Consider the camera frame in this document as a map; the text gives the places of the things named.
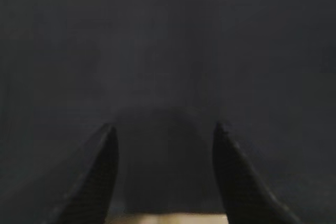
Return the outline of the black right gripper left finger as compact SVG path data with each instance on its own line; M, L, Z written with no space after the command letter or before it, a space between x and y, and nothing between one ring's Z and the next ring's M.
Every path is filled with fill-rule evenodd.
M118 174L119 142L113 124L105 123L100 131L94 157L65 202L53 209L50 223L105 223Z

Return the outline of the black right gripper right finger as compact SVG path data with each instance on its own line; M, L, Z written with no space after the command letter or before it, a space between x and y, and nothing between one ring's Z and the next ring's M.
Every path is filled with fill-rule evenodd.
M213 131L212 164L228 223L302 223L260 180L220 122Z

